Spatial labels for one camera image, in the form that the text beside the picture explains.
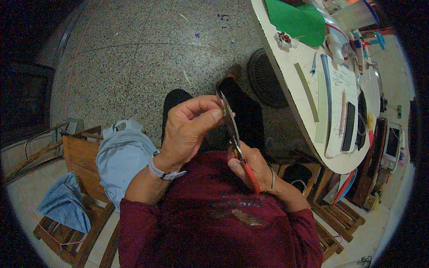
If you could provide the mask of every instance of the light blue backpack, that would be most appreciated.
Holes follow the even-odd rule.
[[[125,129],[118,126],[125,123]],[[120,211],[119,203],[134,176],[149,164],[156,147],[141,132],[136,120],[121,120],[103,130],[103,141],[97,154],[97,168],[104,193]]]

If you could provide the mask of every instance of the silver bracelet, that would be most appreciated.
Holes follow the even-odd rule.
[[[271,170],[272,173],[272,183],[271,183],[271,189],[274,188],[274,180],[275,180],[275,174],[274,174],[274,170],[272,169],[272,167],[268,166]]]

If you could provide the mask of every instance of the white bottle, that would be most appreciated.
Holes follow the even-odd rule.
[[[340,43],[338,36],[333,33],[330,33],[326,36],[326,43],[328,45],[329,51],[332,53],[332,58],[336,64],[344,63],[344,57],[341,53],[343,44]]]

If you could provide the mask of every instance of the handwritten note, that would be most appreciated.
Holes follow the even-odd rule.
[[[346,101],[354,104],[357,107],[357,87],[356,87],[356,76],[354,72],[350,71],[342,65],[335,64],[331,57],[322,55],[323,69],[327,76],[327,90],[328,93],[328,105],[330,111],[330,128],[329,129],[329,141],[326,148],[326,157],[335,157],[341,153],[343,136],[339,135],[340,122],[341,122],[341,111],[343,103],[343,92],[346,93]],[[352,135],[352,146],[350,150],[354,149],[354,141],[356,140],[356,129],[357,129],[357,113],[355,114],[355,127]]]

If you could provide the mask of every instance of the denim cloth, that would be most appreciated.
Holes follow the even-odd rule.
[[[125,129],[118,131],[117,126],[122,123],[125,123]],[[97,169],[104,193],[118,211],[121,211],[119,204],[131,180],[149,164],[156,151],[153,142],[141,129],[141,124],[131,118],[103,130],[104,139],[96,159]]]
[[[65,174],[51,186],[37,211],[79,232],[87,234],[91,229],[82,205],[81,191],[72,172]]]

